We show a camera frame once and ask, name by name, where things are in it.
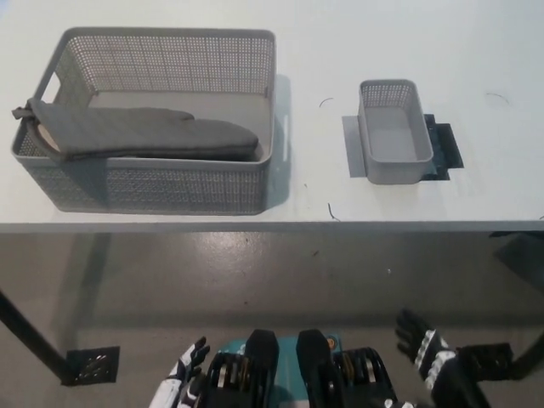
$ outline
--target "concrete floor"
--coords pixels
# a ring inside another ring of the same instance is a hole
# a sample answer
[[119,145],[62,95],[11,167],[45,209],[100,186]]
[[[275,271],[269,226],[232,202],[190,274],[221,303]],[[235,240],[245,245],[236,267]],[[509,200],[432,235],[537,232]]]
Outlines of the concrete floor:
[[[382,355],[399,397],[426,399],[395,348],[408,306],[450,344],[526,349],[542,293],[483,234],[0,235],[0,287],[59,349],[121,346],[117,383],[64,388],[0,325],[0,407],[146,407],[201,335],[217,350],[253,328],[333,329]],[[544,375],[483,385],[494,408],[541,406]]]

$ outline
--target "gray oven mitt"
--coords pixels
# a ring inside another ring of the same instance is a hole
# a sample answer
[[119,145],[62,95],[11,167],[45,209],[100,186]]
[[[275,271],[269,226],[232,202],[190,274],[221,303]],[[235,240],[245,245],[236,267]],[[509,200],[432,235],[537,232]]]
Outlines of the gray oven mitt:
[[34,144],[56,161],[140,156],[244,161],[258,137],[224,121],[156,108],[73,108],[29,99],[13,111]]

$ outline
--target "mesh basket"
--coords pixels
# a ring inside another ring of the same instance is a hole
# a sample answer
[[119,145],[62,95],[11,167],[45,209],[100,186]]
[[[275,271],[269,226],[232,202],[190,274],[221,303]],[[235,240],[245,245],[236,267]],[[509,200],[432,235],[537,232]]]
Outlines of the mesh basket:
[[433,160],[416,84],[405,79],[360,84],[359,130],[366,177],[374,184],[414,184]]
[[265,209],[274,133],[275,39],[269,31],[75,28],[61,38],[38,86],[54,102],[162,107],[252,130],[254,160],[122,157],[57,163],[20,127],[13,152],[63,211],[254,214]]

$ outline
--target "table leg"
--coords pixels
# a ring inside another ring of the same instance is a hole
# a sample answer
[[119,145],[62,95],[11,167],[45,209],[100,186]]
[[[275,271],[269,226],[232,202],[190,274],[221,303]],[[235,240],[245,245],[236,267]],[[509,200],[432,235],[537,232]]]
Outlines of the table leg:
[[72,350],[62,357],[0,291],[0,321],[61,381],[63,385],[114,383],[119,348]]

